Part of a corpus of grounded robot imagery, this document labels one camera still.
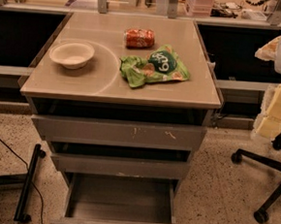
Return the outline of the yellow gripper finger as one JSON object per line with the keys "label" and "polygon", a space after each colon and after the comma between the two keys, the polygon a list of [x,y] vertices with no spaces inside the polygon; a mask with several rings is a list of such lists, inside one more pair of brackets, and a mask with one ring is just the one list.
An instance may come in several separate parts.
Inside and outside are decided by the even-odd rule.
{"label": "yellow gripper finger", "polygon": [[281,134],[281,84],[267,88],[256,118],[255,133],[266,139],[275,139]]}
{"label": "yellow gripper finger", "polygon": [[274,61],[276,59],[276,51],[278,50],[279,36],[273,38],[270,42],[258,48],[255,56],[265,61]]}

